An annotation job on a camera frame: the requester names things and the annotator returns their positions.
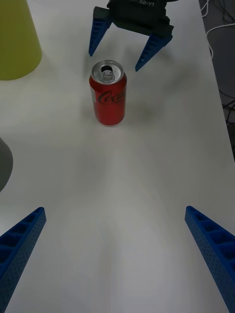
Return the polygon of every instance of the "coca-cola can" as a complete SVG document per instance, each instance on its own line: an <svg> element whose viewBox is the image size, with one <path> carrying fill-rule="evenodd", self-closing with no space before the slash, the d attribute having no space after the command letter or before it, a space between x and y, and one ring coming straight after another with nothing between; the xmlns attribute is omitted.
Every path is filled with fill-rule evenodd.
<svg viewBox="0 0 235 313"><path fill-rule="evenodd" d="M111 60L96 63L89 82L97 120L109 126L120 123L125 115L127 82L121 65Z"/></svg>

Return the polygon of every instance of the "gray object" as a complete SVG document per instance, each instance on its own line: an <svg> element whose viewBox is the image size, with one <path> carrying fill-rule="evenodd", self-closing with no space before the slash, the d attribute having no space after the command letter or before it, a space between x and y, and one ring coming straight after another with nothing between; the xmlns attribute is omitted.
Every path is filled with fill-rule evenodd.
<svg viewBox="0 0 235 313"><path fill-rule="evenodd" d="M0 138L0 191L8 182L13 168L13 157L10 148Z"/></svg>

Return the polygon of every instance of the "coca-cola logo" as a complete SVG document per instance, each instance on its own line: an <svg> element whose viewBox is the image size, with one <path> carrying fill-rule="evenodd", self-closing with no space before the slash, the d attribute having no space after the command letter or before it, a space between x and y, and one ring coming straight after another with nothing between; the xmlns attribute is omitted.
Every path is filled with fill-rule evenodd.
<svg viewBox="0 0 235 313"><path fill-rule="evenodd" d="M109 104L110 102L122 103L124 98L125 98L125 89L123 89L120 93L115 94L112 93L111 90L108 90L98 97L98 101L101 104Z"/></svg>

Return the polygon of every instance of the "pull tab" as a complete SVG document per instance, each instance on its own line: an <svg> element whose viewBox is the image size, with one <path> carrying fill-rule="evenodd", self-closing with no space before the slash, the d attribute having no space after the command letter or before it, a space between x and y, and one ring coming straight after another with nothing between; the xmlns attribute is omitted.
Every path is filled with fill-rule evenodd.
<svg viewBox="0 0 235 313"><path fill-rule="evenodd" d="M109 65L104 65L100 70L105 82L110 83L115 80L115 75L112 67L110 67Z"/></svg>

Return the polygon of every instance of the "yellow object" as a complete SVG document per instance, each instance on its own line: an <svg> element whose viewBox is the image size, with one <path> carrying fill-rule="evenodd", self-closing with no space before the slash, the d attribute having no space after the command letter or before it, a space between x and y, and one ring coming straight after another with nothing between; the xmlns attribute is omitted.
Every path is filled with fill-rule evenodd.
<svg viewBox="0 0 235 313"><path fill-rule="evenodd" d="M33 71L42 50L26 0L0 0L0 80Z"/></svg>

